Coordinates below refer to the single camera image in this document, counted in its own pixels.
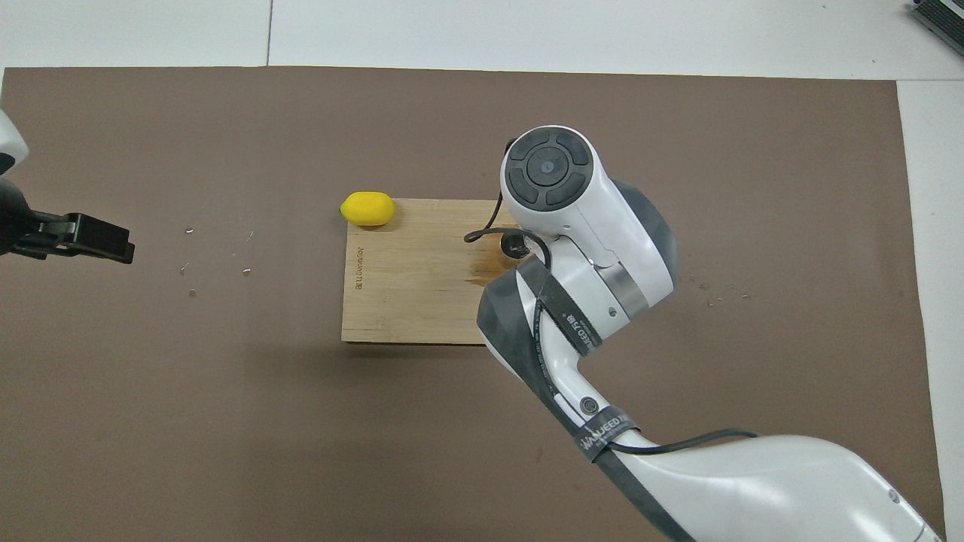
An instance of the yellow lemon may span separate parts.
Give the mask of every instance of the yellow lemon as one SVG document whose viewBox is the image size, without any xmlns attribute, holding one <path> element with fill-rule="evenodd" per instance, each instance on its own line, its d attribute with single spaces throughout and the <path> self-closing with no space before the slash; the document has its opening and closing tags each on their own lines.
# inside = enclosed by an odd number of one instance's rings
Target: yellow lemon
<svg viewBox="0 0 964 542">
<path fill-rule="evenodd" d="M 354 192 L 339 210 L 355 226 L 382 226 L 395 214 L 395 202 L 385 192 Z"/>
</svg>

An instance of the wooden board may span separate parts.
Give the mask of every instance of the wooden board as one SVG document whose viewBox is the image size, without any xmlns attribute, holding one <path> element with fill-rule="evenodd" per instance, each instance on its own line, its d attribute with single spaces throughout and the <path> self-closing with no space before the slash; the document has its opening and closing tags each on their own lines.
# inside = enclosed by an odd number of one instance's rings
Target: wooden board
<svg viewBox="0 0 964 542">
<path fill-rule="evenodd" d="M 482 344 L 475 313 L 483 287 L 519 262 L 485 226 L 495 202 L 395 200 L 377 228 L 348 225 L 341 339 L 352 342 Z M 493 226 L 514 226 L 503 207 Z"/>
</svg>

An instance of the white floor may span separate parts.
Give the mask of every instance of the white floor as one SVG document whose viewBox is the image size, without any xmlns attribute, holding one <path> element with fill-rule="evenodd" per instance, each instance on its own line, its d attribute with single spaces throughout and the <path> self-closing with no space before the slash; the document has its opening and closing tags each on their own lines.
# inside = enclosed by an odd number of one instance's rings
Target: white floor
<svg viewBox="0 0 964 542">
<path fill-rule="evenodd" d="M 3 0 L 0 67 L 270 63 L 897 80 L 948 539 L 964 542 L 964 58 L 909 8 L 881 0 Z"/>
</svg>

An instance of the velcro strap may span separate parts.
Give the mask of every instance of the velcro strap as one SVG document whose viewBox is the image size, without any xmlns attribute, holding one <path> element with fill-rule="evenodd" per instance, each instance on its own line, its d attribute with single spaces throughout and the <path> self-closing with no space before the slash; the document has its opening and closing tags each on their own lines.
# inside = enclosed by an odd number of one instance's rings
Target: velcro strap
<svg viewBox="0 0 964 542">
<path fill-rule="evenodd" d="M 573 439 L 586 459 L 595 463 L 599 454 L 603 453 L 605 447 L 616 440 L 616 437 L 638 428 L 636 422 L 622 409 L 609 405 L 580 427 Z"/>
<path fill-rule="evenodd" d="M 603 339 L 596 328 L 541 260 L 530 257 L 516 269 L 580 357 L 599 348 Z"/>
</svg>

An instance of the circular button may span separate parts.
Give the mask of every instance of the circular button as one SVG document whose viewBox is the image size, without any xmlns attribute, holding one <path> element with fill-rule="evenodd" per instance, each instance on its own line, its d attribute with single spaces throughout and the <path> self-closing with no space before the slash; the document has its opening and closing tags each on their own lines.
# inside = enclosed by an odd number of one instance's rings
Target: circular button
<svg viewBox="0 0 964 542">
<path fill-rule="evenodd" d="M 555 147 L 542 147 L 532 153 L 525 166 L 532 182 L 539 186 L 558 184 L 569 171 L 566 154 Z"/>
</svg>

